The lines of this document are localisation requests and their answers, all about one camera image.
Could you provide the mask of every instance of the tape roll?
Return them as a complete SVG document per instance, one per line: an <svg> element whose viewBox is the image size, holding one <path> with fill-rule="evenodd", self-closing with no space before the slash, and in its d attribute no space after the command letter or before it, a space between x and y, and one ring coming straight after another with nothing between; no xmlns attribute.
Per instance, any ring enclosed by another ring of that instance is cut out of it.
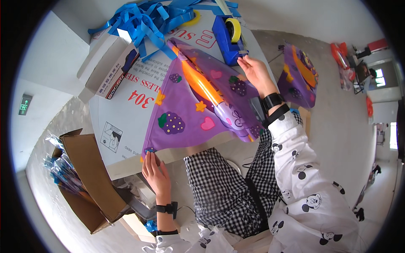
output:
<svg viewBox="0 0 405 253"><path fill-rule="evenodd" d="M237 19L228 18L225 20L226 28L228 29L231 43L237 43L241 38L241 24Z"/></svg>
<svg viewBox="0 0 405 253"><path fill-rule="evenodd" d="M201 14L199 13L199 11L197 11L197 10L193 10L193 11L194 11L194 18L190 21L183 23L182 26L193 26L193 25L197 24L198 21L200 21Z"/></svg>

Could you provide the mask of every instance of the black and white checkered fabric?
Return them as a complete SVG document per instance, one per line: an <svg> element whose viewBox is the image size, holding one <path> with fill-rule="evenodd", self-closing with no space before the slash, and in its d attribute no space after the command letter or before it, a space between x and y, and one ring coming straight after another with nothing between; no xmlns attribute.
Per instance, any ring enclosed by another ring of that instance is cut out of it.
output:
<svg viewBox="0 0 405 253"><path fill-rule="evenodd" d="M302 125L301 117L297 113L293 115ZM186 157L184 161L197 222L222 226L243 238L261 232L261 218L244 178L215 148ZM281 192L275 179L274 151L267 129L260 136L259 148L246 177L253 181L269 217Z"/></svg>

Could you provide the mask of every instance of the window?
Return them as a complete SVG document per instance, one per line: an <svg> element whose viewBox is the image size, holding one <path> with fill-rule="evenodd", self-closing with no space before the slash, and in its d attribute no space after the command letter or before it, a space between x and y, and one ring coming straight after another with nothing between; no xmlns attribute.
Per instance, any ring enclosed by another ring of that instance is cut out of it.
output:
<svg viewBox="0 0 405 253"><path fill-rule="evenodd" d="M398 149L398 145L396 143L396 122L391 123L390 149Z"/></svg>
<svg viewBox="0 0 405 253"><path fill-rule="evenodd" d="M377 83L377 87L381 87L385 85L385 79L382 74L382 69L377 69L375 71L377 73L377 77L375 78L375 82Z"/></svg>

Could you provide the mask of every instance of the exit sign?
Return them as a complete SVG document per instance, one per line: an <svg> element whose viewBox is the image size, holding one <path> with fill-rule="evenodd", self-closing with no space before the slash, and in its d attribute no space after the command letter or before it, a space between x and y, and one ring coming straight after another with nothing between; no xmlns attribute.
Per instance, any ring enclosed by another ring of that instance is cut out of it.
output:
<svg viewBox="0 0 405 253"><path fill-rule="evenodd" d="M18 111L18 115L26 115L28 107L31 103L32 96L24 94L23 98L21 99L20 109Z"/></svg>

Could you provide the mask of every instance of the blue tape dispenser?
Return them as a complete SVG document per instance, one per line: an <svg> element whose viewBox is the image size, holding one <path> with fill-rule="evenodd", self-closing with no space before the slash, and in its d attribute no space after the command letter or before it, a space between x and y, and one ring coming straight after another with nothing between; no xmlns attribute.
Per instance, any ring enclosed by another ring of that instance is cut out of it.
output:
<svg viewBox="0 0 405 253"><path fill-rule="evenodd" d="M241 25L233 16L217 16L212 26L212 32L228 66L237 66L238 57L249 53L243 46Z"/></svg>

